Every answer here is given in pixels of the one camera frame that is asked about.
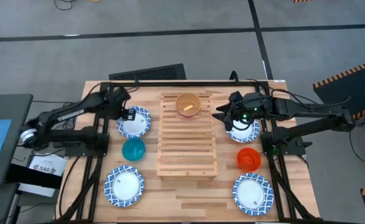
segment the wooden table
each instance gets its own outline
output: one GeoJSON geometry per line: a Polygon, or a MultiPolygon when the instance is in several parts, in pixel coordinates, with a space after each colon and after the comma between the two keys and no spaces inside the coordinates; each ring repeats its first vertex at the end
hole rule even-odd
{"type": "MultiPolygon", "coordinates": [[[[99,81],[85,83],[83,96],[99,81]]],[[[287,89],[284,81],[269,81],[273,88],[287,89]]],[[[238,209],[232,198],[232,186],[234,181],[244,172],[236,165],[236,156],[240,149],[252,147],[261,154],[262,164],[256,173],[263,175],[271,182],[269,165],[262,153],[262,144],[259,138],[249,144],[241,144],[229,138],[224,130],[223,123],[215,122],[216,151],[218,158],[218,176],[213,181],[161,181],[156,176],[157,144],[159,135],[159,102],[161,93],[172,92],[207,92],[212,93],[212,110],[219,105],[228,102],[228,96],[240,91],[242,95],[254,92],[251,86],[201,86],[201,87],[140,87],[131,93],[128,106],[143,106],[149,110],[152,116],[152,126],[149,132],[142,138],[146,144],[146,154],[143,160],[129,162],[123,158],[121,149],[126,141],[116,128],[116,122],[109,122],[108,133],[111,136],[108,155],[103,159],[101,180],[96,201],[94,222],[254,222],[254,221],[278,221],[275,202],[271,210],[264,216],[249,216],[238,209]],[[145,192],[142,198],[134,205],[127,208],[118,208],[111,205],[103,192],[104,179],[115,167],[128,164],[136,167],[145,178],[145,192]]],[[[276,97],[288,98],[285,93],[275,94],[276,97]]],[[[78,117],[76,128],[93,124],[94,115],[84,114],[78,117]]],[[[295,126],[294,119],[279,122],[278,126],[295,126]]],[[[75,158],[69,158],[65,173],[69,172],[75,158]]],[[[314,216],[319,216],[312,183],[307,165],[297,156],[285,156],[287,171],[292,191],[298,199],[314,216]]],[[[85,169],[86,158],[80,158],[72,170],[62,200],[62,212],[72,204],[81,188],[81,181],[85,169]]],[[[289,217],[287,199],[281,188],[282,205],[286,217],[289,217]]],[[[88,192],[83,218],[88,216],[91,192],[88,192]]]]}

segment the orange cup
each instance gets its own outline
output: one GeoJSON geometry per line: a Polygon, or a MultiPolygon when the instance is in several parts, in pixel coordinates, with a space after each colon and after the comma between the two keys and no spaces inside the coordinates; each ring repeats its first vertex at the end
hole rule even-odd
{"type": "Polygon", "coordinates": [[[252,148],[243,148],[238,153],[238,167],[245,172],[253,172],[261,165],[261,156],[252,148]]]}
{"type": "Polygon", "coordinates": [[[178,95],[175,107],[181,116],[191,118],[200,111],[201,101],[199,96],[193,93],[182,93],[178,95]]]}

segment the white plate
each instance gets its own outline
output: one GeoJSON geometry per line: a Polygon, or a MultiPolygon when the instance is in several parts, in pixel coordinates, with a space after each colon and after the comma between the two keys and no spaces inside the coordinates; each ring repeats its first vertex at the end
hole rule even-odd
{"type": "Polygon", "coordinates": [[[108,174],[104,193],[112,205],[127,207],[136,203],[145,189],[141,173],[132,166],[119,166],[108,174]]]}
{"type": "Polygon", "coordinates": [[[265,215],[274,203],[274,191],[263,176],[247,173],[235,181],[233,199],[244,213],[265,215]]]}
{"type": "MultiPolygon", "coordinates": [[[[237,128],[245,128],[247,127],[246,124],[242,124],[239,121],[233,121],[233,125],[235,125],[237,128]]],[[[239,131],[235,128],[232,128],[232,130],[227,131],[226,134],[228,134],[231,139],[240,142],[240,143],[247,143],[255,140],[258,137],[259,134],[259,123],[257,120],[254,120],[254,122],[250,125],[249,128],[247,128],[244,131],[239,131]]]]}
{"type": "Polygon", "coordinates": [[[148,132],[152,118],[149,111],[140,106],[132,106],[130,109],[136,111],[134,121],[123,121],[118,119],[118,131],[126,138],[139,138],[148,132]]]}

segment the black table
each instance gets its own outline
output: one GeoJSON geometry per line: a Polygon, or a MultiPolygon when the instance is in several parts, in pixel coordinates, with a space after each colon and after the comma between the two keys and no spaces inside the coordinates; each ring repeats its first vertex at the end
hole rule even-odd
{"type": "Polygon", "coordinates": [[[11,119],[0,153],[0,220],[7,217],[18,183],[4,184],[19,140],[19,130],[26,120],[33,96],[30,94],[0,95],[0,119],[11,119]]]}

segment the wooden slatted crate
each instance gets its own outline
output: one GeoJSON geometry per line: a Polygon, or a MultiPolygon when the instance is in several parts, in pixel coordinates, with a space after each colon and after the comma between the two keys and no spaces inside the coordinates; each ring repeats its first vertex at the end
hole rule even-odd
{"type": "Polygon", "coordinates": [[[160,96],[157,176],[162,180],[213,180],[217,160],[211,93],[195,93],[201,109],[192,118],[178,114],[175,100],[179,94],[160,96]]]}

